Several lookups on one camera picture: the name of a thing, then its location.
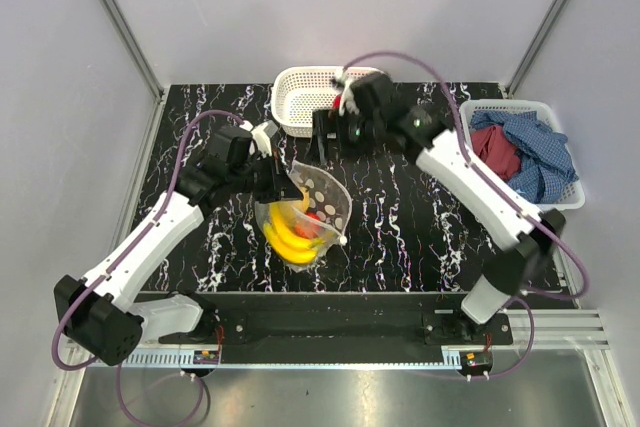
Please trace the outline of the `polka dot zip top bag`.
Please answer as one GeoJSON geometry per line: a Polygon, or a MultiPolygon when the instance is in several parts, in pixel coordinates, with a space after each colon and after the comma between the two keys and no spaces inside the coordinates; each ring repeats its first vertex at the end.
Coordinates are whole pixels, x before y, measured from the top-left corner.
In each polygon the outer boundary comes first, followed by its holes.
{"type": "Polygon", "coordinates": [[[295,201],[254,204],[267,243],[294,272],[315,267],[327,252],[347,244],[352,214],[347,189],[327,171],[294,160],[289,177],[303,194],[295,201]]]}

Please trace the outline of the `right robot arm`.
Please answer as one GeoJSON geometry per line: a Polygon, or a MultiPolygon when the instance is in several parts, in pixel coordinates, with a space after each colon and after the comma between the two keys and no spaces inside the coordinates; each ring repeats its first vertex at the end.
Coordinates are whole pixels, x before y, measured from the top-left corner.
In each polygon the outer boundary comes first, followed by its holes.
{"type": "Polygon", "coordinates": [[[353,77],[339,68],[331,84],[338,105],[317,109],[312,117],[311,151],[319,160],[328,156],[330,138],[343,155],[387,144],[446,187],[498,245],[453,321],[460,340],[480,341],[489,320],[560,247],[564,216],[542,211],[500,180],[465,144],[459,116],[404,100],[386,73],[373,69],[353,77]]]}

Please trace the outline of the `red fake tomato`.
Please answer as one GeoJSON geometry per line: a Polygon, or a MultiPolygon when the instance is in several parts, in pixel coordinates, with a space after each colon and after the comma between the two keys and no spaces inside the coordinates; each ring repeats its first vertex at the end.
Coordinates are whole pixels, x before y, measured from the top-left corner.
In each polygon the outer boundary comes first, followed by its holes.
{"type": "Polygon", "coordinates": [[[346,101],[341,94],[337,95],[333,101],[332,108],[339,115],[342,116],[345,112],[346,101]]]}

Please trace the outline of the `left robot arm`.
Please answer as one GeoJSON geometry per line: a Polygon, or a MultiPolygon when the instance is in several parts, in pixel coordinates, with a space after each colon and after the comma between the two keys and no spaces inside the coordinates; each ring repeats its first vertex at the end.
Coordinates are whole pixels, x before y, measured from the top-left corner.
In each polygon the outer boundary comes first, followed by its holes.
{"type": "Polygon", "coordinates": [[[147,217],[98,266],[81,279],[69,275],[54,287],[66,336],[108,366],[126,360],[141,344],[183,334],[196,343],[219,331],[215,305],[194,292],[140,302],[142,287],[162,260],[231,196],[250,193],[262,204],[301,195],[272,152],[278,128],[224,126],[207,149],[186,165],[147,217]]]}

